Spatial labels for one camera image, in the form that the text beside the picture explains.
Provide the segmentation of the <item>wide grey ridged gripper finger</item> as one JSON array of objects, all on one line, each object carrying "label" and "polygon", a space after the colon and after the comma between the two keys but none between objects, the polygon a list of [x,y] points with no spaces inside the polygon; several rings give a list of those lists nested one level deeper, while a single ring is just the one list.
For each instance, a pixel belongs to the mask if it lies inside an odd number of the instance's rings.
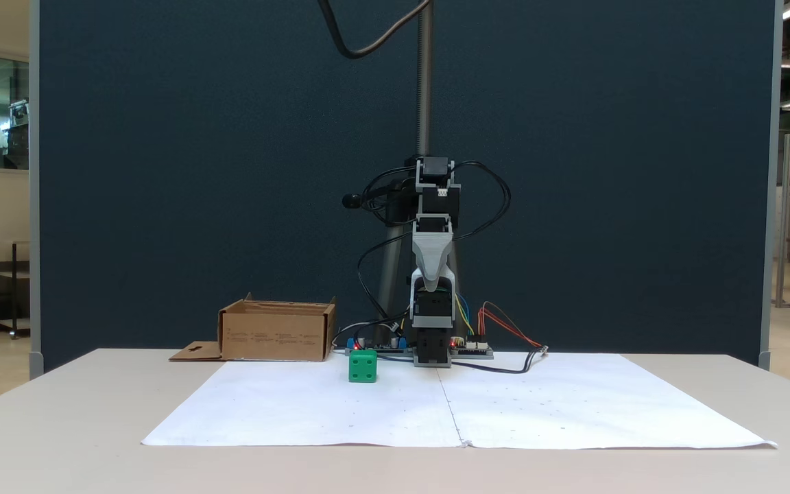
[{"label": "wide grey ridged gripper finger", "polygon": [[425,287],[438,287],[445,279],[449,287],[454,287],[455,273],[448,265],[453,249],[452,232],[414,232],[411,240],[417,265],[411,273],[411,282],[422,279]]}]

